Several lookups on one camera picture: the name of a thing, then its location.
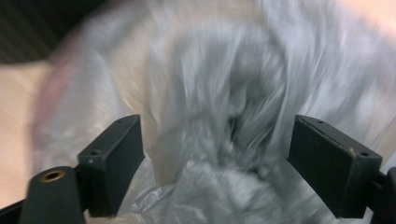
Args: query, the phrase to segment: black plastic bracket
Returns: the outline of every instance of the black plastic bracket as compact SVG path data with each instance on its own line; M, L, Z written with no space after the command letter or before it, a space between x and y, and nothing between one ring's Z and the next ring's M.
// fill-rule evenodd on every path
M92 217L114 217L144 158L140 117L118 119L78 155L76 168L33 177L24 202L0 210L0 223L85 223L87 208Z
M296 116L288 161L336 217L362 218L369 206L381 223L396 223L395 174L382 157L326 122Z

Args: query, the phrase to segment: plastic bag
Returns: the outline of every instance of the plastic bag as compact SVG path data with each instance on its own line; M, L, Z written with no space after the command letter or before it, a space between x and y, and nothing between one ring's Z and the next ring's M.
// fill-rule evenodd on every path
M142 118L148 158L102 221L370 219L335 219L285 161L296 114L375 150L394 141L396 50L334 2L123 2L73 46L55 74L65 91L34 129L37 169L76 165L113 120Z

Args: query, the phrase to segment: screw hole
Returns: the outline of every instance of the screw hole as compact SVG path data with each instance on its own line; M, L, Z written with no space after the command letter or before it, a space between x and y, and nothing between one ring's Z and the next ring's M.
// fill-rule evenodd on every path
M90 153L92 156L97 156L97 155L100 155L100 151L99 150L94 150L94 151L91 151L91 153Z
M64 176L64 171L62 170L52 171L43 175L41 177L41 181L48 183L60 179L62 176Z

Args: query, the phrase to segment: translucent plastic bag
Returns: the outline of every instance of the translucent plastic bag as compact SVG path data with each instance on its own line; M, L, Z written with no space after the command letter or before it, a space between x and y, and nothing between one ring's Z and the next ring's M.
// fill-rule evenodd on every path
M348 15L324 0L123 2L58 60L49 86L64 91L36 123L36 169L76 165L138 113L148 158L102 221L351 223L285 161L296 114L393 152L396 50Z

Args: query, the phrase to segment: wooden surface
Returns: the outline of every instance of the wooden surface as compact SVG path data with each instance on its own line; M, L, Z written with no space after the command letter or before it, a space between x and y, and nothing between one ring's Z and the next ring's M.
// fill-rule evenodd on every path
M0 65L0 208L24 198L30 178L30 123L45 62Z
M396 40L396 0L338 0ZM29 125L45 62L0 65L0 208L24 197L30 178Z

